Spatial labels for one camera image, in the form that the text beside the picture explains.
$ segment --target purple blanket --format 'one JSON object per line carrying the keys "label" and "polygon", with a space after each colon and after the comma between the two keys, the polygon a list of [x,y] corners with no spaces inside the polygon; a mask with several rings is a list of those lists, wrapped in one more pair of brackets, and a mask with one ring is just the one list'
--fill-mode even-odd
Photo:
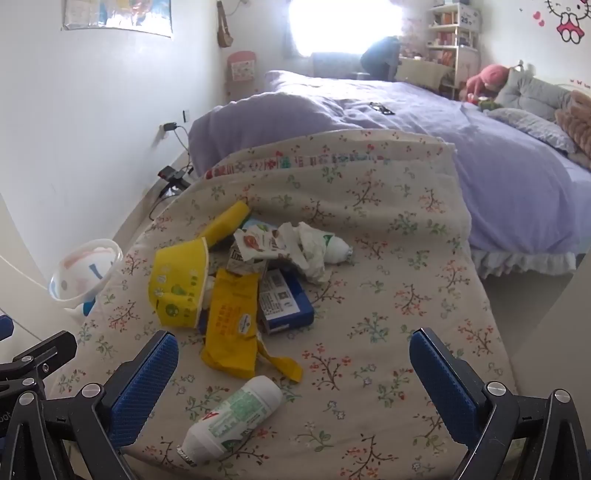
{"label": "purple blanket", "polygon": [[[456,144],[456,168],[472,214],[470,244],[488,252],[575,250],[573,188],[561,155],[474,106],[407,83],[315,79],[269,72],[268,89],[198,119],[190,131],[195,169],[249,147],[352,128],[389,128]],[[380,102],[396,113],[369,107]]]}

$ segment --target pink plush toy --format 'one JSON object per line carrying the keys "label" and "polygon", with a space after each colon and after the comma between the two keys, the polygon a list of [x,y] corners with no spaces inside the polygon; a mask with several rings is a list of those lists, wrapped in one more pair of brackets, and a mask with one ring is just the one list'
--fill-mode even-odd
{"label": "pink plush toy", "polygon": [[507,83],[509,69],[503,65],[489,65],[484,67],[478,75],[474,75],[466,82],[466,94],[478,100],[483,90],[498,92]]}

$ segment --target trash pile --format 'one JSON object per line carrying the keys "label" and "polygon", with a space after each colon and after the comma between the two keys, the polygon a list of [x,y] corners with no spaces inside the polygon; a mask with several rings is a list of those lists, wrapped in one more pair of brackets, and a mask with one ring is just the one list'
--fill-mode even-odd
{"label": "trash pile", "polygon": [[[209,250],[227,249],[226,268],[208,276]],[[308,326],[314,308],[300,278],[322,284],[330,266],[352,262],[353,249],[330,232],[306,223],[270,225],[238,201],[195,240],[160,249],[148,297],[163,326],[189,327],[205,335],[201,358],[239,378],[255,376],[257,355],[299,382],[291,358],[268,353],[266,334]]]}

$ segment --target hello kitty wall decal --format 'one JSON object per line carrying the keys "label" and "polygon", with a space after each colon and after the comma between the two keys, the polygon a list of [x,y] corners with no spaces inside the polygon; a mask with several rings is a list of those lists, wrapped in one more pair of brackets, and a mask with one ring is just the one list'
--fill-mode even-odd
{"label": "hello kitty wall decal", "polygon": [[[560,19],[556,28],[560,38],[565,43],[578,45],[585,35],[581,22],[591,18],[591,0],[545,0],[551,14]],[[541,13],[536,12],[534,19],[539,20],[539,25],[544,26],[545,21],[541,20]]]}

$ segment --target baseboard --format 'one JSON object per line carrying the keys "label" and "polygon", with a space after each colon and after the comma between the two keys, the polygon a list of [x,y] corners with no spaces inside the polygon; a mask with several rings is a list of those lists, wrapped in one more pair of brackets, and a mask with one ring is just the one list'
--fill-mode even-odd
{"label": "baseboard", "polygon": [[[179,170],[180,168],[187,165],[189,156],[186,152],[182,153],[173,164],[172,168]],[[123,252],[127,252],[135,241],[134,235],[141,224],[144,222],[146,217],[150,214],[150,211],[154,207],[154,203],[158,200],[158,194],[160,190],[166,185],[164,180],[157,180],[148,193],[142,198],[129,216],[125,219],[113,240],[123,249]]]}

